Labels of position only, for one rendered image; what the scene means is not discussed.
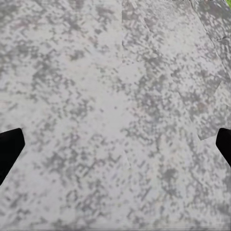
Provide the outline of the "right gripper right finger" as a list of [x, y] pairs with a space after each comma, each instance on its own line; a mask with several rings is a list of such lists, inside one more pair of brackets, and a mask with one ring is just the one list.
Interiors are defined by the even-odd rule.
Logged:
[[216, 139], [216, 146], [231, 167], [231, 129], [219, 129]]

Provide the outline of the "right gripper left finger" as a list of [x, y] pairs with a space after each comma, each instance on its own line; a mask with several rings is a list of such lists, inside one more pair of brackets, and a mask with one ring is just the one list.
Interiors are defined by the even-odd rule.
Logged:
[[25, 146], [21, 128], [0, 133], [0, 186]]

